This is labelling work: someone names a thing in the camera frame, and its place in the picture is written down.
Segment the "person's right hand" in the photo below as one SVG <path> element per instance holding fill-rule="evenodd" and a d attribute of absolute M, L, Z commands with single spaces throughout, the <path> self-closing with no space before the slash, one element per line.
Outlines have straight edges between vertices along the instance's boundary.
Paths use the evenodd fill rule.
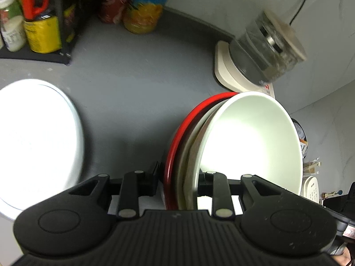
<path fill-rule="evenodd" d="M 340 266 L 349 266 L 353 263 L 353 258 L 351 257 L 351 253 L 347 247 L 344 248 L 344 251 L 341 255 L 333 255 L 332 258 Z"/>

